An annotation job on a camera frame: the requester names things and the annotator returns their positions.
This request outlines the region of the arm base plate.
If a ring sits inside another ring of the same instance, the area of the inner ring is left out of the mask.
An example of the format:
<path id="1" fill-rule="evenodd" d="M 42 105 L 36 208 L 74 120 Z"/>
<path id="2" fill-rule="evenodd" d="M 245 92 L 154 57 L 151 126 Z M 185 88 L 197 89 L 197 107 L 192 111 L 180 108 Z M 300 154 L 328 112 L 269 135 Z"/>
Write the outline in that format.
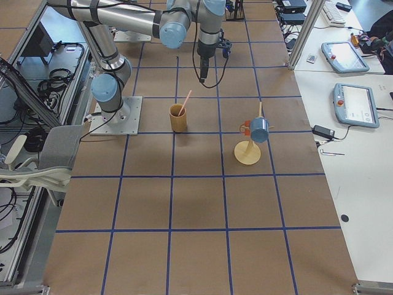
<path id="1" fill-rule="evenodd" d="M 142 96 L 124 96 L 122 108 L 109 121 L 113 114 L 104 112 L 98 116 L 93 116 L 90 123 L 91 135 L 137 135 L 142 109 Z"/>

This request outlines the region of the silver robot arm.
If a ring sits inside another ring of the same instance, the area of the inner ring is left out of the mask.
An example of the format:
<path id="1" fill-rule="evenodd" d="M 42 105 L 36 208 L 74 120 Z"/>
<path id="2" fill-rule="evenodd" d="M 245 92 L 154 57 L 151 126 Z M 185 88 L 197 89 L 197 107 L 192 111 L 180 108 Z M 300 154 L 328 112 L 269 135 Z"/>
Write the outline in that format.
<path id="1" fill-rule="evenodd" d="M 130 109 L 122 90 L 132 65 L 119 53 L 116 42 L 146 42 L 156 38 L 169 49 L 179 48 L 190 28 L 196 26 L 193 52 L 200 56 L 195 68 L 201 84 L 208 76 L 209 60 L 217 49 L 229 58 L 231 42 L 221 24 L 225 1 L 168 1 L 165 10 L 155 10 L 137 1 L 47 1 L 62 16 L 79 22 L 102 73 L 91 83 L 105 124 L 127 120 Z"/>

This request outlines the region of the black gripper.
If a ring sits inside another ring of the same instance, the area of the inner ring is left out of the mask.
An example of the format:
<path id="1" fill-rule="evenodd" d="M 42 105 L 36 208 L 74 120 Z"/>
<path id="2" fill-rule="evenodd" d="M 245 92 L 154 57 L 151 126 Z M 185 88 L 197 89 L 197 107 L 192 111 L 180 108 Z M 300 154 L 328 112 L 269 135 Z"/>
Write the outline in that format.
<path id="1" fill-rule="evenodd" d="M 215 44 L 205 44 L 201 40 L 198 41 L 198 55 L 200 56 L 200 82 L 204 82 L 207 78 L 209 59 L 216 54 L 217 49 L 222 50 L 222 55 L 225 58 L 224 68 L 226 68 L 230 57 L 230 41 L 228 39 L 220 37 L 218 43 Z"/>

